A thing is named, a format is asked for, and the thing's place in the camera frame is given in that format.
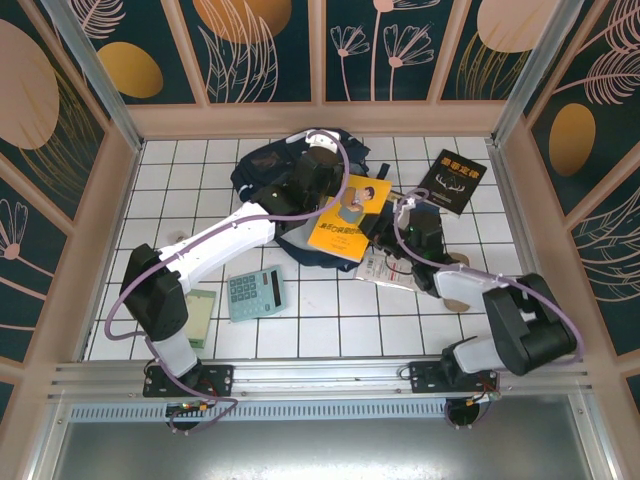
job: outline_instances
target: book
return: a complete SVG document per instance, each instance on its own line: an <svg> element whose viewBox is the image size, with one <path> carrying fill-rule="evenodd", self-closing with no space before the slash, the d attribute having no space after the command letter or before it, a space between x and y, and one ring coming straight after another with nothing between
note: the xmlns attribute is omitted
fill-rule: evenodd
<svg viewBox="0 0 640 480"><path fill-rule="evenodd" d="M351 175L339 202L320 215L308 244L331 255L360 262L369 239L358 225L367 213L380 213L391 191L391 182Z"/></svg>
<svg viewBox="0 0 640 480"><path fill-rule="evenodd" d="M442 150L419 187L429 190L427 202L460 216L486 171L484 165Z"/></svg>

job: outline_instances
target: orange circle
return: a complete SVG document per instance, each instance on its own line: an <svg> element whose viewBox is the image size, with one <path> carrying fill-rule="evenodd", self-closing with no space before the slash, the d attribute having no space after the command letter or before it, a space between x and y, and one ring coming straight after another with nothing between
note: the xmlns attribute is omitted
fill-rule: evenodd
<svg viewBox="0 0 640 480"><path fill-rule="evenodd" d="M260 28L263 19L272 36L279 34L291 18L291 0L193 0L198 15L209 29L220 38L232 43L256 43L260 34L251 35L251 15Z"/></svg>

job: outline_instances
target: cable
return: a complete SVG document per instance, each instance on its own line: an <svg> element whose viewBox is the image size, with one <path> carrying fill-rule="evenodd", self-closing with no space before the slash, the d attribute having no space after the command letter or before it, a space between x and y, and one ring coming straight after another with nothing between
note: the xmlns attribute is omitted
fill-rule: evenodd
<svg viewBox="0 0 640 480"><path fill-rule="evenodd" d="M512 278L505 277L502 274L494 275L492 273L487 273L481 270L476 270L474 268L467 267L466 265L463 265L461 263L457 263L453 265L445 265L444 263L433 262L431 260L422 258L418 254L411 251L409 247L407 247L407 245L404 243L404 240L400 236L400 227L398 226L398 220L400 218L400 210L401 210L400 207L403 206L409 200L409 198L413 198L416 201L422 201L427 195L429 195L428 190L425 190L424 188L414 188L413 190L405 194L397 204L396 212L393 216L393 232L396 235L396 240L398 241L398 244L405 252L407 252L407 255L409 255L411 258L413 258L414 260L420 263L424 263L425 265L429 265L430 267L438 268L441 271L466 272L480 279L489 279L496 282L504 282L504 283L507 283L508 285L511 285L512 287L517 288L518 290L522 290L527 295L535 298L539 302L546 305L549 309L551 309L551 311L553 311L556 315L558 315L562 320L562 322L567 326L567 328L569 328L569 330L571 330L571 333L576 338L577 347L576 347L576 352L573 358L569 360L558 360L558 361L555 361L554 364L555 365L571 365L573 363L576 363L582 360L582 357L584 356L584 340L580 335L580 331L578 330L578 327L575 326L575 324L571 321L569 316L566 313L564 313L560 307L558 307L555 303L553 303L544 295L536 292L535 290L527 287L526 285L522 285L521 283L516 282Z"/></svg>
<svg viewBox="0 0 640 480"><path fill-rule="evenodd" d="M314 212L311 212L311 213L305 213L305 214L301 214L301 215L287 215L287 216L285 216L285 215L251 215L249 217L239 218L239 219L237 219L237 220L235 220L233 222L228 222L228 223L225 223L223 225L220 225L219 227L214 228L212 231L210 231L206 235L203 235L202 237L197 238L196 240L194 240L192 243L190 243L188 245L185 245L184 248L182 248L181 250L177 251L173 255L169 256L165 260L159 262L158 264L154 265L150 269L148 269L148 270L144 271L143 273L141 273L135 280L133 280L129 284L129 286L127 286L127 288L124 289L124 291L120 294L120 296L118 297L116 302L111 307L111 310L109 310L109 314L107 315L107 319L105 321L105 326L104 326L105 336L109 340L112 340L112 341L125 340L127 338L132 338L132 337L136 337L136 336L144 336L145 337L145 342L147 344L147 347L151 351L153 357L155 359L157 359L157 362L160 365L160 367L162 368L162 370L164 371L165 375L167 375L167 377L173 383L175 383L179 388L181 388L184 392L190 393L191 395L195 396L196 398L204 398L206 400L215 400L215 401L218 401L218 402L231 403L231 406L229 406L227 409L223 410L219 415L217 415L212 420L209 420L209 421L207 421L205 423L199 424L198 426L196 426L193 429L191 429L190 432L192 432L192 433L196 433L196 432L198 432L200 430L204 430L205 428L208 428L208 427L218 423L222 417L224 417L229 412L231 412L231 410L236 408L236 406L238 405L238 400L235 399L235 398L231 398L231 397L214 397L214 396L211 396L211 395L206 395L206 394L203 394L202 392L198 392L198 391L196 391L196 390L194 390L192 388L187 387L186 385L184 385L182 382L180 382L180 380L178 380L171 373L171 371L169 370L167 365L160 358L160 355L158 354L158 351L154 347L153 343L149 340L149 337L146 336L144 332L136 331L136 332L125 333L125 334L122 334L122 335L114 335L111 332L111 324L113 322L113 318L114 318L116 312L118 311L118 309L124 303L124 300L142 282L144 282L147 278L149 278L151 275L153 275L157 271L161 270L162 268L165 268L171 262L173 262L173 261L177 260L178 258L180 258L181 256L189 253L192 249L194 249L198 245L206 242L207 240L209 240L214 235L222 233L222 232L224 232L224 231L226 231L226 230L228 230L230 228L236 228L238 225L241 225L241 224L247 223L247 222L251 222L251 221L254 221L254 220L270 220L270 221L280 221L280 222L309 220L311 218L319 217L324 212L326 212L329 209L333 208L333 206L336 205L340 201L340 198L344 194L344 191L346 190L347 184L349 182L349 155L347 154L347 151L345 150L345 148L342 145L342 143L340 143L340 138L339 137L335 137L334 135L332 135L331 133L327 132L326 130L313 130L312 132L310 132L309 135L317 135L317 134L324 135L325 137L327 137L330 140L332 140L336 144L336 146L338 147L338 151L340 152L340 155L342 156L342 163L343 163L343 166L344 166L344 174L343 174L343 177L342 177L342 184L340 185L340 189L338 190L338 193L333 198L333 200L328 202L324 207L322 207L322 208L320 208L318 210L315 210Z"/></svg>
<svg viewBox="0 0 640 480"><path fill-rule="evenodd" d="M393 273L398 273L400 275L413 275L413 273L411 273L411 272L401 272L400 270L396 270L395 268L391 267L391 265L389 265L389 255L385 255L384 264Z"/></svg>

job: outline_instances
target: leaf pattern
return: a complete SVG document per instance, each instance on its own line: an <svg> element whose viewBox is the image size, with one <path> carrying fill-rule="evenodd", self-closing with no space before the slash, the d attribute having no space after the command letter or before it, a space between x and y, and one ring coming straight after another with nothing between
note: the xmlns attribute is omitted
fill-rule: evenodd
<svg viewBox="0 0 640 480"><path fill-rule="evenodd" d="M123 0L69 0L85 35L105 40L120 24L126 12Z"/></svg>

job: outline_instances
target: green calculator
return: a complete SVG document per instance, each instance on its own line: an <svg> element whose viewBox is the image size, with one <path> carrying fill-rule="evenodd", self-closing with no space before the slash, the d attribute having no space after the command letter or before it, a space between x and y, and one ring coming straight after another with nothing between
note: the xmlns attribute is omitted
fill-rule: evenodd
<svg viewBox="0 0 640 480"><path fill-rule="evenodd" d="M279 266L230 278L227 287L232 322L268 317L285 308Z"/></svg>

